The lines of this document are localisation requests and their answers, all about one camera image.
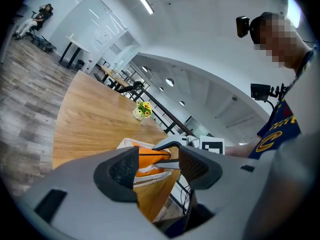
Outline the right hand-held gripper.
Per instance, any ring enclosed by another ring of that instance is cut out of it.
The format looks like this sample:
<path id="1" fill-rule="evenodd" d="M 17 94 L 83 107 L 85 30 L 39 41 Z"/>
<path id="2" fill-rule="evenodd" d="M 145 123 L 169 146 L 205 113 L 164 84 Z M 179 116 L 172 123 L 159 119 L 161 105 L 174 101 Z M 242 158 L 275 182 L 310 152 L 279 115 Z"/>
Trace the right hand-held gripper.
<path id="1" fill-rule="evenodd" d="M 171 135 L 159 143 L 157 143 L 152 150 L 160 151 L 169 149 L 172 147 L 179 148 L 180 146 L 191 146 L 200 150 L 206 150 L 208 152 L 225 155 L 225 140 L 223 138 L 217 138 L 212 136 L 200 137 L 195 136 L 183 136 L 183 135 Z M 179 159 L 160 160 L 153 164 L 154 167 L 163 169 L 179 170 Z"/>

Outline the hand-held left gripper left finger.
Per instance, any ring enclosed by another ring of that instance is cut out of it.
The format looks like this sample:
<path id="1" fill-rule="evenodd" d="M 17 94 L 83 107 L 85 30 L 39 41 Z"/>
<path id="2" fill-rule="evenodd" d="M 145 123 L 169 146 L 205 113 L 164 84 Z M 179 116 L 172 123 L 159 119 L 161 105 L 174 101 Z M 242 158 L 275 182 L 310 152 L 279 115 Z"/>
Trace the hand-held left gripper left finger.
<path id="1" fill-rule="evenodd" d="M 35 181 L 16 205 L 48 240 L 169 240 L 133 190 L 138 147 L 68 161 Z"/>

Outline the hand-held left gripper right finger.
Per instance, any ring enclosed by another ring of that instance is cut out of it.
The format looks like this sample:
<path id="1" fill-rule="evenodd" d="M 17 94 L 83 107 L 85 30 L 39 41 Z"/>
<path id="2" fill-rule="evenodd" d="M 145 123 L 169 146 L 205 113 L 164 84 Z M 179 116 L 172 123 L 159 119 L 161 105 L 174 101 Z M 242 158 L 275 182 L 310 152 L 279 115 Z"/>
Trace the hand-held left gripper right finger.
<path id="1" fill-rule="evenodd" d="M 299 135 L 258 160 L 181 147 L 191 187 L 183 240 L 265 240 L 305 204 L 318 177 L 318 135 Z"/>

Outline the orange and white box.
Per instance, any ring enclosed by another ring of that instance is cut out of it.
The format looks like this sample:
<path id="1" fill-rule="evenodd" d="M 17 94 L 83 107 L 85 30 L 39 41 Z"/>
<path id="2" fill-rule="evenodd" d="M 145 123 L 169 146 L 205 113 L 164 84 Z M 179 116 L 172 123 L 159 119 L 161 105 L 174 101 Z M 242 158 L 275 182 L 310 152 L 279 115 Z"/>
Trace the orange and white box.
<path id="1" fill-rule="evenodd" d="M 139 147 L 139 166 L 138 171 L 136 172 L 136 177 L 146 177 L 151 175 L 156 175 L 163 173 L 164 168 L 158 168 L 154 166 L 159 161 L 166 161 L 171 159 L 171 153 L 166 150 L 156 151 L 142 145 L 132 142 L 134 147 Z"/>

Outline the white tissue box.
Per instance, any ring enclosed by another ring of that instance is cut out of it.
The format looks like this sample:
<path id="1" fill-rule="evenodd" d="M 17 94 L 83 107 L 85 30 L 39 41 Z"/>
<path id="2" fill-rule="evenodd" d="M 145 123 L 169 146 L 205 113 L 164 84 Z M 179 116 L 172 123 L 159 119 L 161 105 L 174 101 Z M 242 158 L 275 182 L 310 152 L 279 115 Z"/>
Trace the white tissue box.
<path id="1" fill-rule="evenodd" d="M 141 142 L 141 141 L 134 140 L 131 138 L 124 138 L 122 140 L 122 142 L 118 145 L 117 149 L 133 147 L 132 143 L 140 144 L 141 146 L 143 146 L 145 148 L 149 148 L 149 149 L 152 149 L 154 146 L 154 144 Z M 162 180 L 168 178 L 172 174 L 172 171 L 173 171 L 172 169 L 164 168 L 163 173 L 149 175 L 149 176 L 143 176 L 143 177 L 136 177 L 135 176 L 134 181 L 133 181 L 133 187 L 134 188 L 142 187 L 142 186 L 153 184 L 155 182 L 162 181 Z"/>

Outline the person's right forearm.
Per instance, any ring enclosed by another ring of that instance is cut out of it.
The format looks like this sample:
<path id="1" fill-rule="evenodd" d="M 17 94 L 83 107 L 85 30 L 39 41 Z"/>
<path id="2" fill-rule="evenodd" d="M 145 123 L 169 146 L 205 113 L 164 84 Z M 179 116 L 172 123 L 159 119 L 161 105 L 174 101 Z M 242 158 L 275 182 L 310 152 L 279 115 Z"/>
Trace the person's right forearm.
<path id="1" fill-rule="evenodd" d="M 256 147 L 256 145 L 260 142 L 261 137 L 258 136 L 255 140 L 250 143 L 236 146 L 227 146 L 225 148 L 225 155 L 240 157 L 240 158 L 249 158 L 250 154 Z"/>

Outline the sunflower pot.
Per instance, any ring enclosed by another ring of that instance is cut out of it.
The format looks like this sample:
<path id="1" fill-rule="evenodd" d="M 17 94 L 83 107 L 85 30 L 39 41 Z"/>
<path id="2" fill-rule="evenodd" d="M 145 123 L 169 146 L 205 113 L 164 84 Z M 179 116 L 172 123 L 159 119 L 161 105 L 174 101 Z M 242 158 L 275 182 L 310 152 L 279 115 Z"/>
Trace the sunflower pot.
<path id="1" fill-rule="evenodd" d="M 138 121 L 149 118 L 153 113 L 151 103 L 149 101 L 137 101 L 136 108 L 132 111 L 132 115 Z"/>

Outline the black office chair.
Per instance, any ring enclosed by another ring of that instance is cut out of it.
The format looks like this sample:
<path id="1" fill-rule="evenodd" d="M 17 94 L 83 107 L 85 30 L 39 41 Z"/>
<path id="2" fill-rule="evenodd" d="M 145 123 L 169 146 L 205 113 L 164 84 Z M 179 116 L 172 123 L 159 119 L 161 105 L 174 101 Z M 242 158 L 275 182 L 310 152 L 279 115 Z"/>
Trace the black office chair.
<path id="1" fill-rule="evenodd" d="M 109 79 L 109 81 L 110 81 L 110 84 L 108 84 L 107 86 L 108 86 L 109 88 L 111 88 L 111 89 L 114 88 L 114 90 L 115 90 L 116 92 L 118 92 L 118 93 L 120 93 L 120 94 L 131 93 L 131 96 L 130 96 L 130 97 L 135 96 L 135 98 L 133 99 L 134 101 L 137 101 L 137 100 L 141 97 L 142 91 L 141 91 L 140 93 L 137 93 L 137 91 L 143 89 L 143 86 L 144 86 L 144 85 L 143 85 L 142 82 L 140 82 L 140 81 L 135 81 L 135 82 L 133 83 L 133 85 L 129 85 L 129 86 L 126 86 L 126 87 L 123 87 L 123 88 L 120 88 L 120 89 L 119 89 L 119 86 L 120 86 L 119 83 L 116 84 L 116 82 L 113 82 L 113 81 L 110 80 L 110 79 Z"/>

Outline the person's navy shirt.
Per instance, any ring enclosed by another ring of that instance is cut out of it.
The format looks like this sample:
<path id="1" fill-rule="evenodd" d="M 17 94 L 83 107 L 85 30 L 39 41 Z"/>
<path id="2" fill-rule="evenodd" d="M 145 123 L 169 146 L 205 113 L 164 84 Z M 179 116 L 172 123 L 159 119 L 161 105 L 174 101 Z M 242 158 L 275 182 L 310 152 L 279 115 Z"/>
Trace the person's navy shirt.
<path id="1" fill-rule="evenodd" d="M 261 140 L 248 156 L 258 160 L 262 153 L 276 150 L 283 142 L 297 137 L 301 130 L 285 98 L 277 102 L 268 122 L 257 133 Z"/>

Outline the square wooden table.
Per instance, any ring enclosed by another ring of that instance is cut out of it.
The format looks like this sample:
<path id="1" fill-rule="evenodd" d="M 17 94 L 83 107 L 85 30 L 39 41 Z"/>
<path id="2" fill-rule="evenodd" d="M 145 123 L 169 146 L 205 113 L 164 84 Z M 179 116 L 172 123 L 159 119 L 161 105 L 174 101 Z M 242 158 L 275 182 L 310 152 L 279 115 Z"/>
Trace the square wooden table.
<path id="1" fill-rule="evenodd" d="M 52 167 L 114 150 L 125 138 L 157 144 L 167 134 L 151 118 L 139 121 L 136 103 L 79 71 L 71 81 L 57 116 Z"/>

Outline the round wooden table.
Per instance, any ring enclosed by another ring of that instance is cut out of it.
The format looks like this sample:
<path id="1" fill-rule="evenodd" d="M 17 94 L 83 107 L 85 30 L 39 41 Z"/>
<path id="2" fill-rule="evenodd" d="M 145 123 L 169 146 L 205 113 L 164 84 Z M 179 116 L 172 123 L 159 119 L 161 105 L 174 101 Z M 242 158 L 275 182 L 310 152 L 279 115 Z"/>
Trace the round wooden table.
<path id="1" fill-rule="evenodd" d="M 122 87 L 127 87 L 129 86 L 127 82 L 125 82 L 120 75 L 117 75 L 115 72 L 112 72 L 111 70 L 109 70 L 107 67 L 105 67 L 104 65 L 101 66 L 101 69 L 105 72 L 105 74 L 107 76 L 109 76 L 111 79 L 113 79 L 114 81 L 116 81 L 119 85 L 121 85 Z"/>

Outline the round white table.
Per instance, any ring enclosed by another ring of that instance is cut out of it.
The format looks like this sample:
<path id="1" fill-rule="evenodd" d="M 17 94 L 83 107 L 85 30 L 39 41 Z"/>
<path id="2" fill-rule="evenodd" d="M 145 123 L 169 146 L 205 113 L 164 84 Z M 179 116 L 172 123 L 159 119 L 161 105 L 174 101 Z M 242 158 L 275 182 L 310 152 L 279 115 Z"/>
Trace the round white table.
<path id="1" fill-rule="evenodd" d="M 90 51 L 85 47 L 83 46 L 82 44 L 80 44 L 78 41 L 75 41 L 73 38 L 69 37 L 69 36 L 66 36 L 66 38 L 69 40 L 69 44 L 67 45 L 66 49 L 64 50 L 62 56 L 60 57 L 60 60 L 58 61 L 59 64 L 67 69 L 72 69 L 73 66 L 73 62 L 75 60 L 75 58 L 77 57 L 77 55 L 79 54 L 79 52 L 82 50 L 86 53 L 90 53 Z M 68 50 L 70 49 L 71 45 L 75 45 L 76 46 L 76 50 L 75 52 L 73 53 L 72 57 L 70 58 L 69 61 L 66 61 L 64 60 L 64 57 L 66 55 L 66 53 L 68 52 Z"/>

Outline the black floor bag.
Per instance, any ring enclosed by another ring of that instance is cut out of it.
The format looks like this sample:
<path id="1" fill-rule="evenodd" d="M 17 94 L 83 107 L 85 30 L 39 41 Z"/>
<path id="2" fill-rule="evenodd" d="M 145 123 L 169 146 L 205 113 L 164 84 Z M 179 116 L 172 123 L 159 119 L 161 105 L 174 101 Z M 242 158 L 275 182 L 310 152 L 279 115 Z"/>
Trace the black floor bag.
<path id="1" fill-rule="evenodd" d="M 44 52 L 52 52 L 56 49 L 56 47 L 43 36 L 32 36 L 31 43 L 36 45 L 39 49 L 41 49 Z"/>

